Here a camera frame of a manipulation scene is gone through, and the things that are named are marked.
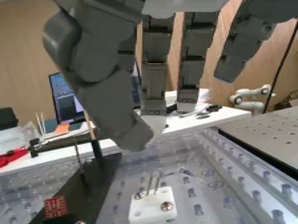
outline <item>white table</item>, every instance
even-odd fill
[[[202,108],[205,106],[206,104],[200,104],[197,108]],[[210,117],[205,119],[196,119],[194,116],[180,118],[177,114],[173,114],[168,117],[166,123],[169,127],[165,129],[161,137],[166,138],[170,137],[172,134],[190,131],[192,129],[204,129],[218,124],[248,118],[250,116],[250,112],[229,107],[224,107],[218,112],[213,112],[210,114]],[[104,155],[113,154],[121,151],[115,142],[109,139],[100,141],[100,145]],[[92,156],[93,152],[91,143],[79,145],[79,152],[81,158]],[[0,176],[36,168],[39,166],[59,163],[61,161],[73,159],[75,157],[76,151],[73,146],[40,153],[39,157],[36,158],[31,158],[31,155],[28,153],[19,160],[13,161],[5,167],[0,168]]]

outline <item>computer screen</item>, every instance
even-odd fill
[[[52,88],[53,105],[56,111],[57,123],[77,123],[83,122],[84,111],[83,106],[64,80],[61,73],[55,73],[49,76]]]
[[[64,80],[61,73],[49,75],[49,83],[52,88],[53,105],[57,123],[77,123],[85,120],[83,106]],[[132,98],[134,108],[140,107],[140,73],[137,65],[132,74]]]

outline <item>cable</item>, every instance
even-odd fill
[[[275,73],[275,76],[274,76],[272,90],[270,90],[268,100],[266,100],[266,104],[265,104],[265,108],[264,108],[264,114],[268,111],[269,102],[270,102],[270,99],[272,99],[272,96],[273,96],[273,91],[274,91],[274,88],[275,88],[275,85],[277,85],[277,79],[278,79],[278,76],[279,76],[285,61],[286,61],[287,54],[289,54],[290,49],[291,49],[291,45],[293,45],[293,42],[294,42],[294,39],[295,39],[297,30],[298,30],[298,21],[295,23],[295,28],[294,28],[294,31],[293,31],[293,34],[291,34],[291,38],[290,38],[290,41],[289,41],[289,44],[287,44],[287,48],[286,48],[286,51],[285,51],[285,54],[283,54],[283,57],[282,57],[282,61],[281,61],[281,64],[278,66],[277,73]]]

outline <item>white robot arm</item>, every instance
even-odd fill
[[[174,13],[185,12],[177,107],[194,109],[220,10],[228,0],[55,0],[44,46],[96,125],[123,149],[140,151],[165,125],[166,55]],[[246,0],[232,24],[216,78],[233,82],[297,0]],[[133,111],[129,73],[142,20],[142,106]]]

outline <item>black stand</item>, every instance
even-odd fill
[[[69,215],[76,217],[77,221],[84,221],[88,224],[96,223],[120,164],[121,154],[105,156],[104,169],[99,169],[97,159],[92,163],[84,164],[85,181],[81,180],[80,170],[77,170],[55,195],[65,197]],[[41,224],[48,221],[44,220],[43,209],[29,224]]]

